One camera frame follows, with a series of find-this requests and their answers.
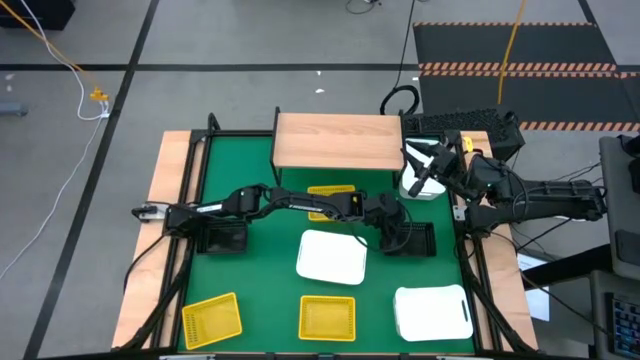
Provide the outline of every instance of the white object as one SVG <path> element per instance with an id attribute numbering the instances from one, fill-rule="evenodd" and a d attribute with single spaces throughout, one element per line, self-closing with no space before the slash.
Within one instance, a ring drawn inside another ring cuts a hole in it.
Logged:
<path id="1" fill-rule="evenodd" d="M 546 261 L 531 256 L 518 254 L 518 267 L 522 271 L 546 263 Z M 531 316 L 539 320 L 549 321 L 549 295 L 538 289 L 528 290 L 525 292 L 525 295 L 527 296 L 527 304 L 529 305 L 529 313 Z"/>
<path id="2" fill-rule="evenodd" d="M 430 156 L 426 156 L 420 153 L 418 150 L 414 149 L 411 146 L 412 142 L 434 145 L 434 144 L 437 144 L 438 141 L 429 140 L 429 139 L 407 139 L 405 143 L 405 147 L 409 154 L 413 155 L 416 159 L 422 161 L 425 165 L 431 164 L 431 162 L 433 161 L 433 158 Z M 411 165 L 407 163 L 404 171 L 402 172 L 402 179 L 401 179 L 401 184 L 399 189 L 400 196 L 402 196 L 405 199 L 412 199 L 412 200 L 414 199 L 415 200 L 433 200 L 446 191 L 445 187 L 442 186 L 442 184 L 440 184 L 439 182 L 433 179 L 429 179 L 424 183 L 424 186 L 422 187 L 422 191 L 420 192 L 420 194 L 418 194 L 418 196 L 416 196 L 415 198 L 412 198 L 411 196 L 409 196 L 409 189 L 411 189 L 411 186 L 413 186 L 413 184 L 417 180 L 418 179 L 416 178 L 415 171 L 413 170 Z"/>
<path id="3" fill-rule="evenodd" d="M 367 248 L 352 235 L 307 230 L 300 240 L 296 271 L 309 279 L 358 285 L 364 281 L 366 262 Z"/>
<path id="4" fill-rule="evenodd" d="M 407 341 L 468 339 L 473 334 L 460 285 L 399 288 L 393 298 L 398 335 Z"/>

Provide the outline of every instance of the wooden board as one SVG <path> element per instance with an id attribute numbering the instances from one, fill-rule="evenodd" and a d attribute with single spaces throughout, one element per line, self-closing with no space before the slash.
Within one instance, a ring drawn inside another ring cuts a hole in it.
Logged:
<path id="1" fill-rule="evenodd" d="M 158 152 L 156 169 L 151 181 L 148 200 L 169 203 L 178 201 L 190 136 L 191 131 L 167 131 L 164 133 L 160 151 Z M 199 164 L 202 158 L 202 148 L 203 146 L 196 148 L 194 171 L 192 172 L 192 181 L 187 196 L 188 199 L 193 199 L 193 194 L 195 193 L 195 179 L 197 179 L 198 171 L 200 170 Z M 162 221 L 151 221 L 141 224 L 133 258 L 135 259 L 138 254 L 151 245 L 161 233 Z M 180 244 L 180 246 L 181 249 L 184 249 L 184 244 Z M 116 331 L 113 336 L 113 347 L 121 346 L 129 341 L 158 303 L 168 252 L 169 239 L 167 238 L 153 251 L 149 252 L 131 272 L 122 300 Z M 183 253 L 184 250 L 178 251 L 179 256 L 174 269 L 180 266 Z M 169 344 L 171 326 L 167 325 L 172 323 L 174 314 L 175 300 L 172 305 L 169 306 L 165 315 L 165 326 L 161 337 L 161 345 Z"/>
<path id="2" fill-rule="evenodd" d="M 485 156 L 491 157 L 491 145 L 484 131 L 462 131 L 461 135 L 471 138 L 475 149 L 480 149 L 484 152 Z M 473 154 L 467 155 L 467 165 L 472 157 Z M 512 239 L 511 229 L 508 225 L 501 225 L 497 227 L 494 232 L 508 239 Z M 533 330 L 533 322 L 529 314 L 529 306 L 524 293 L 524 286 L 522 284 L 522 278 L 520 277 L 520 269 L 513 245 L 508 243 L 507 239 L 492 235 L 482 240 L 482 247 L 484 249 L 494 303 L 509 321 L 513 329 L 518 332 L 520 337 L 522 337 L 529 346 L 537 348 L 538 343 Z M 471 258 L 471 261 L 472 268 L 475 271 L 477 265 L 475 256 Z M 482 345 L 485 349 L 491 349 L 491 336 L 486 321 L 487 314 L 477 299 L 476 309 L 481 327 Z M 505 350 L 510 349 L 505 339 L 502 339 L 502 344 Z"/>
<path id="3" fill-rule="evenodd" d="M 278 168 L 400 170 L 400 118 L 281 113 L 273 153 Z"/>

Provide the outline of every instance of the white plastic container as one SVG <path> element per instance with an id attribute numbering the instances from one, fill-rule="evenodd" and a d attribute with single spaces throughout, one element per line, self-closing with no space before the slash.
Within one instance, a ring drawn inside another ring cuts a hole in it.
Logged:
<path id="1" fill-rule="evenodd" d="M 352 235 L 307 230 L 302 233 L 296 271 L 314 280 L 345 285 L 364 281 L 367 248 Z"/>
<path id="2" fill-rule="evenodd" d="M 425 165 L 431 164 L 431 161 L 433 161 L 433 158 L 430 156 L 423 155 L 418 150 L 414 149 L 411 146 L 412 142 L 426 143 L 429 145 L 433 145 L 433 144 L 437 144 L 438 141 L 428 140 L 428 139 L 411 139 L 411 138 L 406 140 L 405 147 L 409 154 L 415 156 L 416 159 L 422 161 Z M 413 186 L 416 180 L 418 180 L 415 177 L 415 174 L 416 173 L 411 167 L 411 165 L 407 163 L 407 166 L 402 172 L 402 179 L 400 181 L 400 186 L 398 189 L 400 196 L 402 196 L 403 198 L 413 199 L 413 200 L 433 200 L 446 191 L 445 187 L 442 186 L 442 184 L 440 184 L 439 182 L 433 179 L 429 179 L 424 183 L 424 186 L 422 187 L 422 191 L 420 191 L 420 194 L 418 194 L 418 196 L 416 196 L 415 198 L 412 198 L 411 196 L 409 196 L 409 189 L 411 189 L 411 186 Z"/>
<path id="3" fill-rule="evenodd" d="M 393 308 L 396 330 L 406 341 L 468 339 L 473 335 L 467 297 L 460 285 L 399 288 Z"/>

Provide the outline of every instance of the black clamp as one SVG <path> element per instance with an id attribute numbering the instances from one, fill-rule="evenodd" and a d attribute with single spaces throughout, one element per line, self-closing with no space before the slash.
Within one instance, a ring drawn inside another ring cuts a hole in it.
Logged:
<path id="1" fill-rule="evenodd" d="M 141 207 L 131 209 L 131 215 L 143 223 L 148 223 L 150 220 L 162 220 L 168 207 L 169 205 L 166 204 L 144 203 Z"/>

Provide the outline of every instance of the white tray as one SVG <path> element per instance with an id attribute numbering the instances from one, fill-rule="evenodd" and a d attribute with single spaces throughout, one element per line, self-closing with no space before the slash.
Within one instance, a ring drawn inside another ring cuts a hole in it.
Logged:
<path id="1" fill-rule="evenodd" d="M 396 330 L 407 341 L 467 339 L 473 334 L 460 285 L 399 288 L 393 298 Z"/>
<path id="2" fill-rule="evenodd" d="M 367 248 L 352 235 L 307 230 L 300 240 L 296 271 L 309 279 L 358 285 L 364 281 L 366 262 Z"/>

